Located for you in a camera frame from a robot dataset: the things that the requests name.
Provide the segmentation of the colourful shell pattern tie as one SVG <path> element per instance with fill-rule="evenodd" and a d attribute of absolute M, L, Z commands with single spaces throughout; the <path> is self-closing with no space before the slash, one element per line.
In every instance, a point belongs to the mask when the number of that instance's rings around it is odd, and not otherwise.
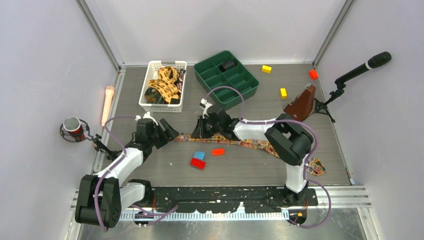
<path fill-rule="evenodd" d="M 227 145 L 239 145 L 245 148 L 254 149 L 254 150 L 263 150 L 270 155 L 279 158 L 276 150 L 272 145 L 266 140 L 257 140 L 257 139 L 247 139 L 247 140 L 228 140 L 221 134 L 217 133 L 210 138 L 193 138 L 190 133 L 181 133 L 177 136 L 175 141 L 183 142 L 200 142 L 200 143 L 218 143 L 218 144 L 227 144 Z M 314 176 L 322 176 L 326 173 L 326 168 L 318 158 L 311 157 L 307 163 L 306 172 Z"/>

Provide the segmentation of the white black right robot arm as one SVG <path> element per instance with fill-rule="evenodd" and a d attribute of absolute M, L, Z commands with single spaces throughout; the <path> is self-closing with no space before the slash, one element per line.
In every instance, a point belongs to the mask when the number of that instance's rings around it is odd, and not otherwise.
<path fill-rule="evenodd" d="M 315 132 L 308 125 L 286 113 L 269 120 L 232 118 L 223 108 L 213 105 L 198 116 L 191 137 L 208 139 L 215 134 L 231 141 L 267 141 L 286 164 L 283 197 L 291 205 L 299 205 L 305 199 L 309 186 L 305 164 L 318 144 Z"/>

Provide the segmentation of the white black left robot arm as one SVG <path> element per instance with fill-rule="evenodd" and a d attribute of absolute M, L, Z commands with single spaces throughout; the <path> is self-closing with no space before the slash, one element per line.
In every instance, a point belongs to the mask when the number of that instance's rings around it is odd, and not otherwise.
<path fill-rule="evenodd" d="M 75 207 L 75 221 L 100 226 L 107 230 L 117 225 L 123 210 L 139 205 L 148 207 L 154 200 L 151 182 L 132 179 L 122 186 L 128 176 L 152 153 L 179 136 L 179 132 L 162 118 L 137 120 L 136 130 L 120 155 L 105 169 L 82 177 Z"/>

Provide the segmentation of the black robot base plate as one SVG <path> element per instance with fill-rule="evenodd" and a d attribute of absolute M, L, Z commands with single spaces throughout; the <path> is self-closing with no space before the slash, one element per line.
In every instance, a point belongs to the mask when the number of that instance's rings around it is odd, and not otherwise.
<path fill-rule="evenodd" d="M 318 205 L 316 191 L 306 188 L 292 193 L 283 186 L 187 186 L 148 188 L 142 198 L 132 194 L 121 195 L 121 207 L 155 207 L 161 213 L 177 206 L 177 213 L 213 214 L 234 213 L 240 207 L 245 213 L 277 213 L 284 208 Z"/>

